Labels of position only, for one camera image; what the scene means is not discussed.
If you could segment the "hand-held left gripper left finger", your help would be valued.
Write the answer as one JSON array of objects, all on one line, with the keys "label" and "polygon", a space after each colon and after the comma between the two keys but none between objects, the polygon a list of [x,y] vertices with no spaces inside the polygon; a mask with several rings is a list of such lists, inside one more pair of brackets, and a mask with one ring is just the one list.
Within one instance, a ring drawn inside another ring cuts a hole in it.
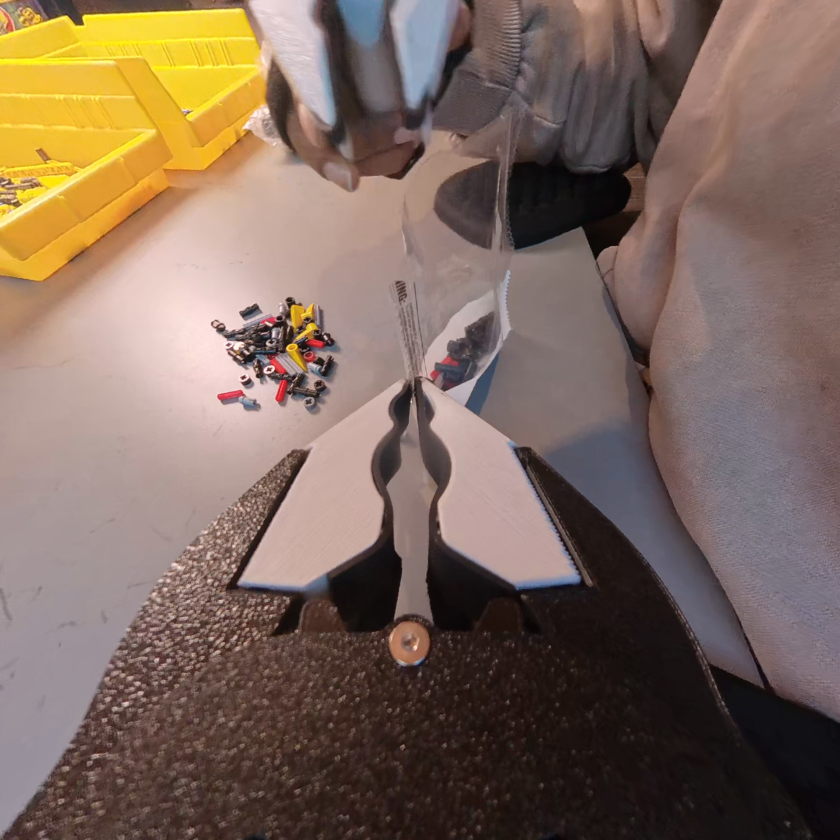
[{"label": "hand-held left gripper left finger", "polygon": [[317,437],[239,576],[239,586],[323,592],[392,535],[388,484],[402,464],[408,380],[386,388]]}]

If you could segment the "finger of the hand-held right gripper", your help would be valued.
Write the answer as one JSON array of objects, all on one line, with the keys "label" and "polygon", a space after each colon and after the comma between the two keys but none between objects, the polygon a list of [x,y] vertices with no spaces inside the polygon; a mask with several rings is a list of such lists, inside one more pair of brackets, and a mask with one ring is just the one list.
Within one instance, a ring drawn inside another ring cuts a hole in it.
[{"label": "finger of the hand-held right gripper", "polygon": [[353,117],[351,2],[251,1],[248,7],[297,101],[328,132]]},{"label": "finger of the hand-held right gripper", "polygon": [[456,24],[457,1],[394,1],[389,20],[408,112],[420,112],[437,93]]}]

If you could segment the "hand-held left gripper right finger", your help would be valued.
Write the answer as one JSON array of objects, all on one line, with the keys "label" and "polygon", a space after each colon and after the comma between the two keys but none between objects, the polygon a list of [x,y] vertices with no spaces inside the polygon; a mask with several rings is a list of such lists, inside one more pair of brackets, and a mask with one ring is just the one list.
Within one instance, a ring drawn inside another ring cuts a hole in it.
[{"label": "hand-held left gripper right finger", "polygon": [[516,591],[582,583],[513,441],[425,379],[417,423],[444,549]]}]

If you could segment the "pile of mixed small plastic parts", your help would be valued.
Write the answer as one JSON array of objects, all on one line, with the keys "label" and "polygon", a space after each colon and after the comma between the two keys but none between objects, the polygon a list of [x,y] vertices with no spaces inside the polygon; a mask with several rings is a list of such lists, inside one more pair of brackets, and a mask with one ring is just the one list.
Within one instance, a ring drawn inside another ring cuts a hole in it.
[{"label": "pile of mixed small plastic parts", "polygon": [[274,312],[253,303],[239,310],[238,317],[231,327],[218,318],[209,322],[224,341],[226,356],[239,368],[238,388],[218,394],[218,401],[255,411],[259,399],[250,391],[268,384],[275,389],[276,404],[299,403],[309,413],[318,411],[337,368],[338,348],[324,327],[322,307],[285,297]]}]

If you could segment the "clear plastic bag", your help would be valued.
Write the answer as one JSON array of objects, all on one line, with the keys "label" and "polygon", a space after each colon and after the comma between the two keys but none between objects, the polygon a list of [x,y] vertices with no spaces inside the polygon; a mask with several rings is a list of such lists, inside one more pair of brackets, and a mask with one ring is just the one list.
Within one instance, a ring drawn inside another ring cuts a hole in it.
[{"label": "clear plastic bag", "polygon": [[463,406],[510,329],[508,194],[520,125],[505,108],[406,178],[404,260],[391,285],[405,372]]}]

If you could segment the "person's right forearm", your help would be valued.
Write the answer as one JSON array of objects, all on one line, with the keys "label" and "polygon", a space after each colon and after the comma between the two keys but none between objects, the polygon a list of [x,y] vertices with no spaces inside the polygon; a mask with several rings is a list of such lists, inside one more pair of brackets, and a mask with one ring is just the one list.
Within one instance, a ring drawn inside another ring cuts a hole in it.
[{"label": "person's right forearm", "polygon": [[510,107],[518,153],[572,172],[647,169],[719,2],[478,1],[447,61],[436,130],[464,137]]}]

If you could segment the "grey desk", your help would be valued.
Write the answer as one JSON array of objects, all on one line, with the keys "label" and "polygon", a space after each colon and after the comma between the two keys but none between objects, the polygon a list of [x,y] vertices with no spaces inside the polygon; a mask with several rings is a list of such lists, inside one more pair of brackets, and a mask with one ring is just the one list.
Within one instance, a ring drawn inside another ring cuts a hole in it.
[{"label": "grey desk", "polygon": [[[404,182],[355,194],[248,135],[43,282],[2,278],[2,831],[78,728],[152,585],[290,449],[403,375],[388,282]],[[249,303],[317,302],[340,346],[317,413],[216,394],[210,328]],[[511,261],[511,331],[469,408],[533,448],[660,574],[710,661],[760,683],[676,515],[648,399],[585,235]]]}]

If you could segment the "person's right hand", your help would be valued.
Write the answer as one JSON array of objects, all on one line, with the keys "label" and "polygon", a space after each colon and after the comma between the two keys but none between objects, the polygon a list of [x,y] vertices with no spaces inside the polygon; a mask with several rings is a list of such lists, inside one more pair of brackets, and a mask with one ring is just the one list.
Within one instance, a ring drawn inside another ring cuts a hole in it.
[{"label": "person's right hand", "polygon": [[302,104],[287,117],[287,132],[296,156],[322,179],[347,193],[355,192],[365,177],[403,177],[406,168],[427,141],[424,129],[408,129],[393,114],[366,123],[350,136],[351,150],[331,145],[321,123]]}]

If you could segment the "yellow storage bin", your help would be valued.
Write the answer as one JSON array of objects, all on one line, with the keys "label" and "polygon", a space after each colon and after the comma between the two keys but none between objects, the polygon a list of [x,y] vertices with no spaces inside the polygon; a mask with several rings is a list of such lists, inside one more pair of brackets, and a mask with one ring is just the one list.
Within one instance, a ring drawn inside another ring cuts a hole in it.
[{"label": "yellow storage bin", "polygon": [[169,170],[205,170],[265,96],[242,7],[60,17],[3,35],[1,49],[3,123],[156,129]]},{"label": "yellow storage bin", "polygon": [[2,126],[2,166],[42,164],[38,151],[77,172],[2,218],[4,277],[47,279],[169,186],[156,129]]}]

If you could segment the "robot kit box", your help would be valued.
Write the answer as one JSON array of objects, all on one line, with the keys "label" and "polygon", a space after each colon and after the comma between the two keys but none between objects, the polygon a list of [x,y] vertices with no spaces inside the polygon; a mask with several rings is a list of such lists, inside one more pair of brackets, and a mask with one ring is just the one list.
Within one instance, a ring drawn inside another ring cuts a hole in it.
[{"label": "robot kit box", "polygon": [[49,20],[39,1],[2,1],[1,36],[30,28]]}]

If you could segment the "person's beige printed sweatshirt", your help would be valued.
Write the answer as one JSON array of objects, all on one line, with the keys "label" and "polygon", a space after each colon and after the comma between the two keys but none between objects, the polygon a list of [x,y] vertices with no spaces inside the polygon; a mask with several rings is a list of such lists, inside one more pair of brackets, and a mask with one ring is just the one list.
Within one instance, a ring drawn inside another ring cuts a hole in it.
[{"label": "person's beige printed sweatshirt", "polygon": [[775,691],[838,720],[838,2],[722,2],[605,278]]}]

